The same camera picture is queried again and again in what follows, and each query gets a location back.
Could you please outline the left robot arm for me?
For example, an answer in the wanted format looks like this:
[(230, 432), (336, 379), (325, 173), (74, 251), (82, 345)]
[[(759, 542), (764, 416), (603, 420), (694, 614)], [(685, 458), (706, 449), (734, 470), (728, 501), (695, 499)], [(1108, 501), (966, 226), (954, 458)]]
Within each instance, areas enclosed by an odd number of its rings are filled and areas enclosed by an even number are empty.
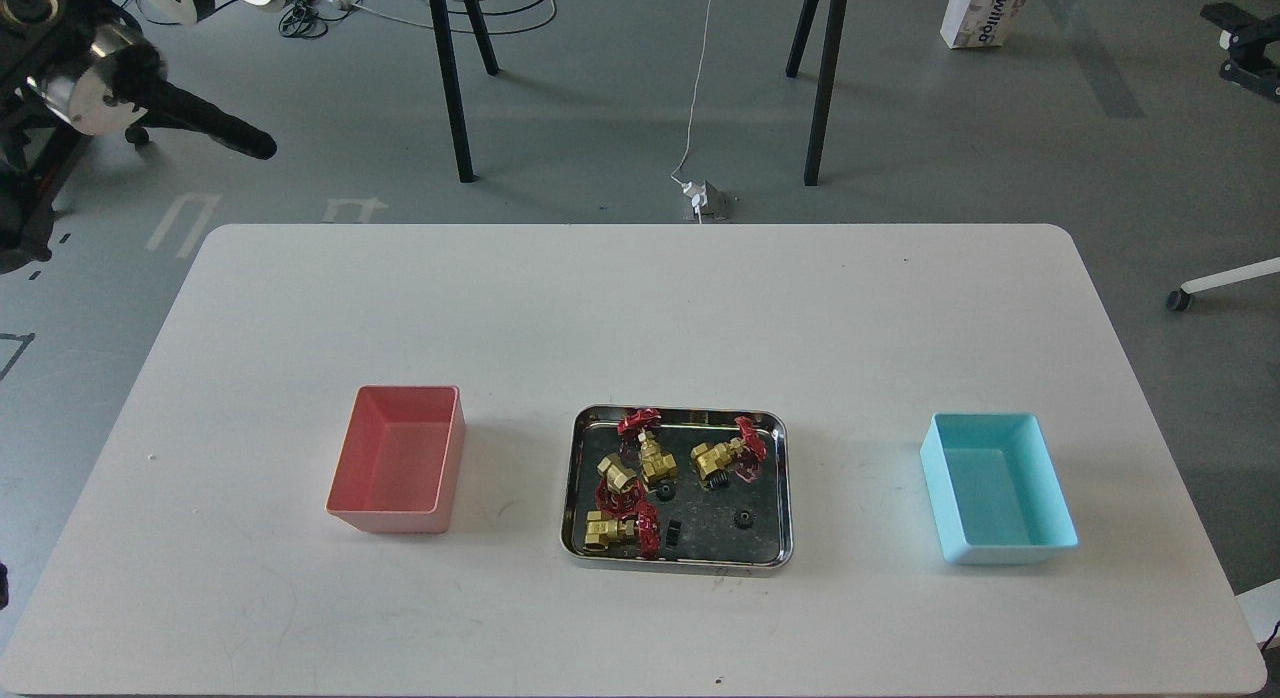
[(178, 88), (113, 0), (3, 0), (3, 270), (51, 256), (52, 202), (91, 140), (192, 131), (269, 159), (270, 134)]

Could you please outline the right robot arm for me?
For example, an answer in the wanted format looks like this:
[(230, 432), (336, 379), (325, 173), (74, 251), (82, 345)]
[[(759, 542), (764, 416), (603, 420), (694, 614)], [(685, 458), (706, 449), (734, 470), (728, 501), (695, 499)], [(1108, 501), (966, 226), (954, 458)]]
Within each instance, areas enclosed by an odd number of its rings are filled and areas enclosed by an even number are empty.
[(1219, 69), (1220, 77), (1277, 102), (1277, 64), (1266, 58), (1265, 50), (1277, 42), (1279, 15), (1262, 19), (1230, 3), (1206, 4), (1199, 15), (1222, 31), (1220, 45), (1228, 59)]

